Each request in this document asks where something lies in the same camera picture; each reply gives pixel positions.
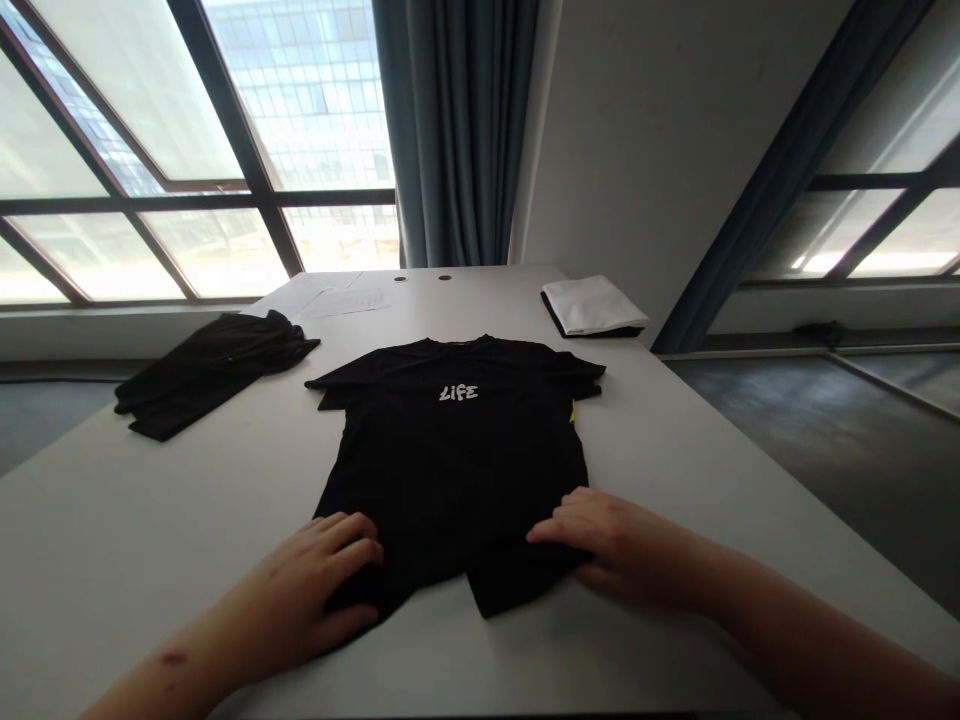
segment window frame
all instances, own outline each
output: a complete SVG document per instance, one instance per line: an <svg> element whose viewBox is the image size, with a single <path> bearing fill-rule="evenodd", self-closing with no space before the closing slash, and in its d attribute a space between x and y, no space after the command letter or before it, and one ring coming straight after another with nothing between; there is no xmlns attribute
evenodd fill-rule
<svg viewBox="0 0 960 720"><path fill-rule="evenodd" d="M55 310L63 308L138 307L156 305L218 305L249 302L256 298L201 298L190 284L173 257L157 240L138 213L176 210L256 209L277 251L288 277L304 272L303 260L287 225L282 208L358 205L396 205L395 188L351 190L278 191L267 174L264 158L247 122L242 101L230 79L220 54L213 31L200 0L168 0L167 4L190 56L196 65L204 88L216 111L227 140L243 172L243 180L169 181L149 158L136 138L110 108L93 83L76 65L69 53L33 10L27 0L10 0L51 52L67 69L74 81L90 97L97 109L127 142L131 150L157 179L166 192L220 192L240 194L159 195L131 197L106 165L96 149L73 119L66 106L47 82L40 69L7 23L0 18L0 49L3 50L18 74L57 123L81 159L90 168L108 195L96 198L44 198L27 200L0 199L0 237L49 280L64 295L68 303L3 303L2 310ZM121 213L133 225L148 249L174 279L183 300L95 301L87 296L65 273L61 272L29 239L23 236L8 217L17 215L66 215L83 213Z"/></svg>
<svg viewBox="0 0 960 720"><path fill-rule="evenodd" d="M960 133L925 169L907 173L860 173L816 175L805 192L851 190L903 190L893 204L844 253L822 278L777 278L747 280L743 288L876 287L889 285L960 284L960 253L932 275L853 278L857 269L887 237L936 190L960 188Z"/></svg>

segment gray curtain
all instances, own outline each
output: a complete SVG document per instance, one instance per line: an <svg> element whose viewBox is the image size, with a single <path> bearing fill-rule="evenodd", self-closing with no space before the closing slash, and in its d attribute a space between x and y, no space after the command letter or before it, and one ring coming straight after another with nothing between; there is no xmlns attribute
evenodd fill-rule
<svg viewBox="0 0 960 720"><path fill-rule="evenodd" d="M502 265L538 0L373 0L404 267Z"/></svg>
<svg viewBox="0 0 960 720"><path fill-rule="evenodd" d="M694 352L766 249L857 106L933 0L857 0L774 138L653 350Z"/></svg>

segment white folded cloth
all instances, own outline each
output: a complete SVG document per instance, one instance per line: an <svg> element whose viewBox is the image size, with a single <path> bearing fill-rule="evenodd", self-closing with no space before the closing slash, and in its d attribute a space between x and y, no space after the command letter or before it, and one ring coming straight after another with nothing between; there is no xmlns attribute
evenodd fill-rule
<svg viewBox="0 0 960 720"><path fill-rule="evenodd" d="M603 275L547 283L543 292L567 335L591 335L650 321Z"/></svg>

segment gray floor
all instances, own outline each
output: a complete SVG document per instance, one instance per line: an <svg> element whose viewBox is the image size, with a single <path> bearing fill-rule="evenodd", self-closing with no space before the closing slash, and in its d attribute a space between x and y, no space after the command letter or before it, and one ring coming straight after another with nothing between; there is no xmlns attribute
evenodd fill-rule
<svg viewBox="0 0 960 720"><path fill-rule="evenodd" d="M113 384L0 385L0 477L113 402Z"/></svg>
<svg viewBox="0 0 960 720"><path fill-rule="evenodd" d="M942 405L960 400L956 355L850 359ZM960 618L960 424L822 358L668 365Z"/></svg>
<svg viewBox="0 0 960 720"><path fill-rule="evenodd" d="M848 359L885 380L960 413L960 353L865 355Z"/></svg>

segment t-shirt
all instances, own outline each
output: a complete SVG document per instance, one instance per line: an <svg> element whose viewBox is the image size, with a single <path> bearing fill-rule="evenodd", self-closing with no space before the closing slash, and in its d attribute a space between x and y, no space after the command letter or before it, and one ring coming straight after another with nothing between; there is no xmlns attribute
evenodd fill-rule
<svg viewBox="0 0 960 720"><path fill-rule="evenodd" d="M224 313L116 389L130 429L168 440L258 378L289 370L320 344L276 310L265 318Z"/></svg>
<svg viewBox="0 0 960 720"><path fill-rule="evenodd" d="M605 368L545 345L484 335L375 350L306 383L320 410L346 410L340 452L314 517L362 512L382 567L328 609L372 604L381 618L415 591L466 573L483 617L529 602L587 556L526 534L587 485L574 402Z"/></svg>

